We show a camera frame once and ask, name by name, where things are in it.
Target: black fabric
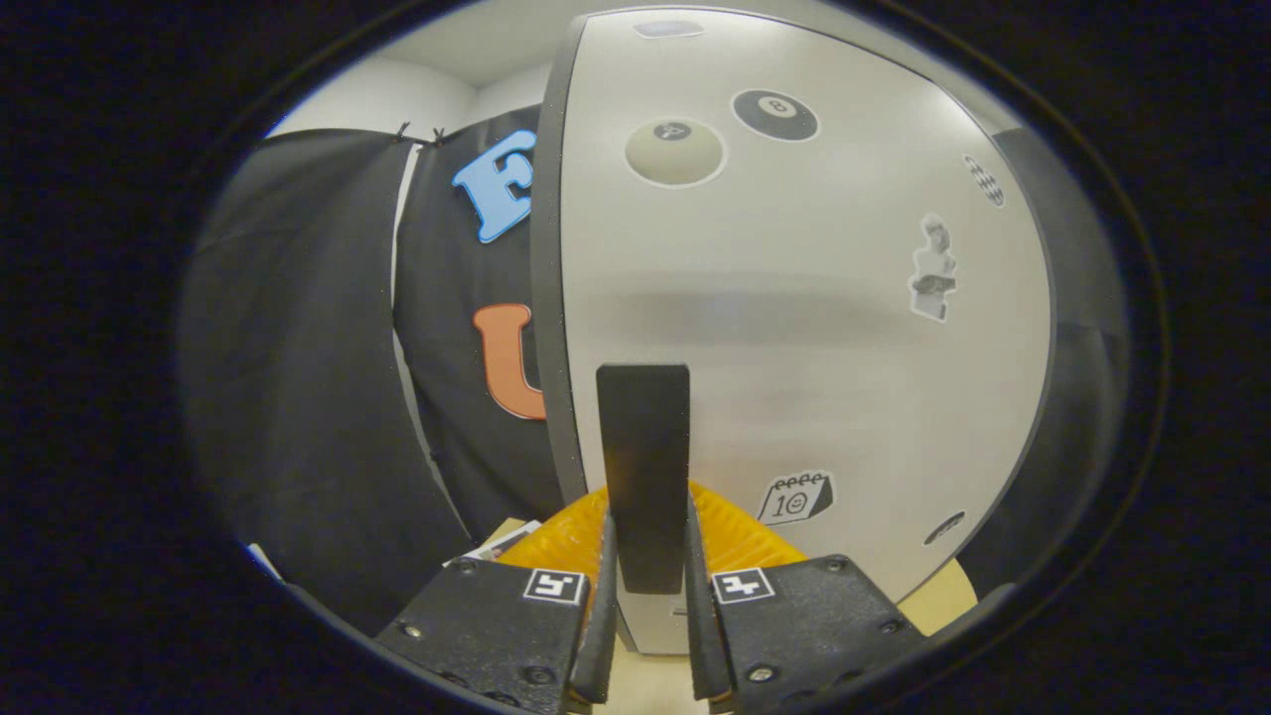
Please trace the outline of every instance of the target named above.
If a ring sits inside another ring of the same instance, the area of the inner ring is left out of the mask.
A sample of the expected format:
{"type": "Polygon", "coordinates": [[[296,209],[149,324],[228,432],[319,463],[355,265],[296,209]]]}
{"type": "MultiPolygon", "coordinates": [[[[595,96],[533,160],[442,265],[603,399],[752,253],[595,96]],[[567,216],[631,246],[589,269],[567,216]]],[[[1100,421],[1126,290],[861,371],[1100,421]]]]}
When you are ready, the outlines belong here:
{"type": "Polygon", "coordinates": [[[407,413],[389,296],[411,142],[263,142],[200,235],[179,325],[189,434],[236,536],[379,632],[468,541],[407,413]]]}
{"type": "MultiPolygon", "coordinates": [[[[463,166],[512,132],[534,131],[538,121],[538,107],[517,109],[422,147],[398,232],[398,335],[433,458],[477,538],[508,517],[545,519],[563,505],[547,423],[516,418],[489,396],[473,324],[487,305],[533,310],[530,218],[483,244],[468,192],[451,184],[463,166]]],[[[533,163],[533,151],[524,154],[533,163]]],[[[521,339],[525,377],[538,387],[533,317],[521,339]]]]}

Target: checkered sticker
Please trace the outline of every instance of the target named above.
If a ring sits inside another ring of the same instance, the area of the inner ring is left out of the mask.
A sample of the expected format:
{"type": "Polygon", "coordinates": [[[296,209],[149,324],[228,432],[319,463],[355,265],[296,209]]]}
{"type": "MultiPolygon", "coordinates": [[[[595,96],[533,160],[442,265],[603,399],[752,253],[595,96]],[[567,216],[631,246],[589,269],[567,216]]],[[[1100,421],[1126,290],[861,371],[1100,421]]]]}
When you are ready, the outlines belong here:
{"type": "Polygon", "coordinates": [[[777,596],[763,569],[726,571],[712,577],[712,582],[714,583],[716,599],[721,606],[777,596]]]}
{"type": "Polygon", "coordinates": [[[1007,194],[1002,190],[1002,187],[998,185],[998,179],[993,178],[993,174],[981,166],[974,157],[963,154],[962,160],[966,163],[966,168],[971,171],[971,178],[974,178],[975,183],[979,184],[980,190],[989,197],[989,201],[998,208],[1005,206],[1007,194]]]}
{"type": "Polygon", "coordinates": [[[578,603],[582,597],[582,574],[573,571],[549,571],[535,569],[530,583],[525,585],[524,598],[552,601],[555,603],[578,603]]]}

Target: calendar sticker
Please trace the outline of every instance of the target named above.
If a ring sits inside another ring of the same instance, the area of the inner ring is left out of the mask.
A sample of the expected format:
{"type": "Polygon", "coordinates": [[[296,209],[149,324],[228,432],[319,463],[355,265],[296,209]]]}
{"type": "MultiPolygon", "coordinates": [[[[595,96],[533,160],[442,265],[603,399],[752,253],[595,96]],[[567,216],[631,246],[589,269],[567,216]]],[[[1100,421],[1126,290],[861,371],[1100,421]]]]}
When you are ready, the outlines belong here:
{"type": "Polygon", "coordinates": [[[825,470],[808,470],[773,480],[756,518],[768,526],[803,522],[825,512],[831,504],[834,476],[825,470]]]}

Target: blue letter e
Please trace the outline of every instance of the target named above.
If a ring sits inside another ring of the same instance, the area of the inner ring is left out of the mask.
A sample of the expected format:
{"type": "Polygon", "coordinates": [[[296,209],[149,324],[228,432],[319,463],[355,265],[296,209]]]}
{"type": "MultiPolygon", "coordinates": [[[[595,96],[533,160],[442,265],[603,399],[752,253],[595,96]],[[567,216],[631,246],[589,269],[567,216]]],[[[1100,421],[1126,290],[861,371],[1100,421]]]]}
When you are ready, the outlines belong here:
{"type": "Polygon", "coordinates": [[[534,180],[530,161],[525,155],[513,151],[533,149],[535,141],[538,137],[533,131],[517,130],[455,174],[451,184],[466,188],[468,197],[477,207],[477,216],[480,217],[477,237],[482,243],[489,243],[503,235],[503,231],[530,215],[530,198],[527,196],[515,198],[507,187],[515,183],[521,188],[529,188],[534,180]],[[507,161],[503,170],[498,170],[496,161],[503,155],[507,155],[507,161]]]}

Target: orange mesh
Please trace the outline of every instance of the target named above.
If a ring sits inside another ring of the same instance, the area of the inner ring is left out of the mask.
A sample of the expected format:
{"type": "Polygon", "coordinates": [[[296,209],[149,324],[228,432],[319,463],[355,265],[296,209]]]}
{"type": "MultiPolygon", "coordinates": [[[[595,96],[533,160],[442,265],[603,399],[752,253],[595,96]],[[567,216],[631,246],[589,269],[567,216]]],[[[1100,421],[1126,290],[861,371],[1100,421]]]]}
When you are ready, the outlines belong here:
{"type": "Polygon", "coordinates": [[[559,511],[498,558],[500,564],[524,569],[553,569],[600,575],[609,490],[600,489],[559,511]]]}
{"type": "Polygon", "coordinates": [[[803,561],[797,549],[723,497],[689,483],[702,525],[707,573],[766,569],[803,561]]]}
{"type": "MultiPolygon", "coordinates": [[[[782,566],[806,558],[723,497],[689,483],[698,508],[707,571],[782,566]]],[[[580,571],[596,583],[609,491],[600,489],[558,512],[498,559],[525,569],[580,571]]]]}

